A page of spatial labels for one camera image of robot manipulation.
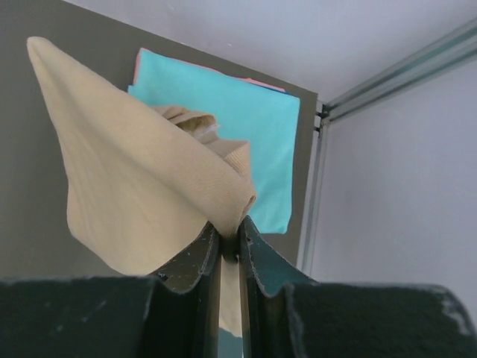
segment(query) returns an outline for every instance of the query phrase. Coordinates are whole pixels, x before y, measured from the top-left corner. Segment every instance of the tan fabric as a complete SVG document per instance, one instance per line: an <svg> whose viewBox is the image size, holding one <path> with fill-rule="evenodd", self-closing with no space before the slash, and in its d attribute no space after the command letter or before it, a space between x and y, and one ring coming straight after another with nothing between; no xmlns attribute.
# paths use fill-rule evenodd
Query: tan fabric
<svg viewBox="0 0 477 358"><path fill-rule="evenodd" d="M123 274L148 274L207 220L235 235L255 198L246 142L207 133L211 115L145 106L48 40L28 39L28 53L60 141L75 238ZM240 336L238 266L222 266L220 325Z"/></svg>

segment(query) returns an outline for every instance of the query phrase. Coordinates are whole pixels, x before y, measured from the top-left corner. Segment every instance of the metal frame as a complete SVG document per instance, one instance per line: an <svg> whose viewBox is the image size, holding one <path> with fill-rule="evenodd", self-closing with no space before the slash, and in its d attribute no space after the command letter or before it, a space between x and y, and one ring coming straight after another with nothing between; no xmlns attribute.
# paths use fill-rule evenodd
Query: metal frame
<svg viewBox="0 0 477 358"><path fill-rule="evenodd" d="M319 143L312 149L312 155L319 159L318 163L313 163L310 166L310 172L313 175L307 183L305 215L303 216L297 261L299 269L306 274L312 273L311 262L317 234L320 189L326 158L326 134L329 125L334 121L349 118L350 115L360 110L409 90L476 58L477 18L332 101L317 105L317 115L322 120L319 127Z"/></svg>

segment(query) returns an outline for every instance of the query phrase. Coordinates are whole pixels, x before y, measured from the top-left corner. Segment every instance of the white wall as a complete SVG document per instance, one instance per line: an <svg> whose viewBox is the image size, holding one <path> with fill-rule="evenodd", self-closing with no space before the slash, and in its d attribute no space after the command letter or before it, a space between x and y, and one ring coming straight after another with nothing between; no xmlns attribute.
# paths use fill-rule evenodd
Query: white wall
<svg viewBox="0 0 477 358"><path fill-rule="evenodd" d="M329 101L477 16L476 0L69 0Z"/></svg>
<svg viewBox="0 0 477 358"><path fill-rule="evenodd" d="M440 283L477 322L477 61L329 127L313 277Z"/></svg>

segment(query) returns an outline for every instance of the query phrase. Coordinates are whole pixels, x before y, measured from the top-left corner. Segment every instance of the folded cloth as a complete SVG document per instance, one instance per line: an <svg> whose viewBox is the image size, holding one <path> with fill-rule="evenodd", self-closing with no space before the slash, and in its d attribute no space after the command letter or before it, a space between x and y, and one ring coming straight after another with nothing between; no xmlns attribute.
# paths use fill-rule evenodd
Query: folded cloth
<svg viewBox="0 0 477 358"><path fill-rule="evenodd" d="M150 106L212 113L220 138L250 142L258 193L250 216L262 233L287 231L298 98L147 50L141 50L136 84L128 92Z"/></svg>
<svg viewBox="0 0 477 358"><path fill-rule="evenodd" d="M141 54L142 52L144 51L149 51L147 50L146 48L141 48L141 50L139 50L139 52L137 53L137 56L136 56L136 68L134 69L134 79L133 79L133 84L136 84L136 81L137 81L137 74L139 72L139 67L141 66ZM218 72L217 70L215 69L210 69L209 67L204 67L204 66L201 66L201 65L196 65L194 63L189 63L193 66L199 66L199 67L202 67L203 69L208 69L209 71L215 71L215 72ZM280 87L277 87L277 86L273 86L271 84L264 84L263 82L260 82L260 81L256 81L256 80L253 80L252 78L238 78L239 80L241 81L245 81L245 82L248 82L249 84L256 84L257 86L262 86L264 88L268 88L270 90L275 90L275 91L278 91L278 92L285 92L285 90L283 88L280 88Z"/></svg>
<svg viewBox="0 0 477 358"><path fill-rule="evenodd" d="M207 221L233 237L254 202L244 141L219 139L211 115L149 108L48 40L28 54L68 177L72 235L111 268L148 274ZM221 327L241 335L238 266L222 264Z"/></svg>

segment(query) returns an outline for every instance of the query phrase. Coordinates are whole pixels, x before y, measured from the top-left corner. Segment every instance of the turquoise cloth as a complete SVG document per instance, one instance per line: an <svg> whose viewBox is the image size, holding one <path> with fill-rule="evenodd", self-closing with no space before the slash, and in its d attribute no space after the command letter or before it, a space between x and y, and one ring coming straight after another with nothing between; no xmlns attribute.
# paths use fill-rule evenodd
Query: turquoise cloth
<svg viewBox="0 0 477 358"><path fill-rule="evenodd" d="M211 113L221 138L249 141L258 195L249 215L261 233L285 233L300 99L141 51L136 83L128 93L148 106L179 105Z"/></svg>

